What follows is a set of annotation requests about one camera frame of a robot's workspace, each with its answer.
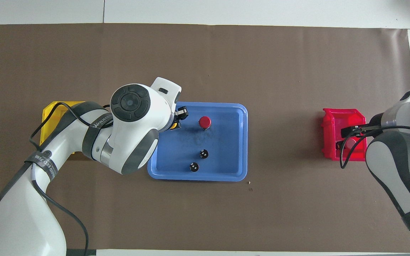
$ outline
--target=brown paper sheet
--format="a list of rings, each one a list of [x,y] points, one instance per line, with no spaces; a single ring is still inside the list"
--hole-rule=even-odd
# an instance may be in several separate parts
[[[320,151],[322,108],[369,119],[410,88],[406,30],[1,25],[0,191],[34,150],[28,136],[51,101],[107,104],[118,87],[157,76],[183,87],[181,101],[246,106],[248,175],[154,180],[75,154],[47,193],[85,223],[90,248],[410,252],[365,163],[341,170]],[[68,248],[82,248],[80,227],[52,211]]]

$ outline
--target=red round object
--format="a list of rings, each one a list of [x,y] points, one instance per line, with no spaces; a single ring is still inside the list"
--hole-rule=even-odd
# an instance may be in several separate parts
[[[206,130],[206,129],[210,128],[210,126],[211,126],[211,119],[207,116],[201,117],[199,119],[199,125],[200,125],[200,127],[202,127],[203,129]]]

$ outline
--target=red plastic container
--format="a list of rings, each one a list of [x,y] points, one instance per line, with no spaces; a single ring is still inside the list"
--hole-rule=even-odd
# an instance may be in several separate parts
[[[325,116],[321,126],[324,128],[324,148],[322,152],[326,158],[333,161],[340,160],[340,150],[336,144],[343,141],[341,129],[353,125],[366,124],[365,117],[357,109],[335,109],[324,108]],[[352,152],[349,161],[365,161],[366,148],[368,147],[366,138],[358,144]],[[350,148],[343,150],[343,161],[347,158]]]

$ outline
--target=red button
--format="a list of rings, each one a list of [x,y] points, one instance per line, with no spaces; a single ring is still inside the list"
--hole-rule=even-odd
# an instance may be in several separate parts
[[[199,119],[199,125],[200,125],[200,127],[202,127],[203,129],[206,130],[206,129],[210,128],[210,126],[211,126],[211,119],[207,116],[201,117]]]

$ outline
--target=center round button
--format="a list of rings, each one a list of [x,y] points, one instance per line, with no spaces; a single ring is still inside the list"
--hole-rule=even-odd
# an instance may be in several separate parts
[[[121,107],[126,111],[133,111],[140,103],[138,96],[135,94],[126,94],[121,98]]]

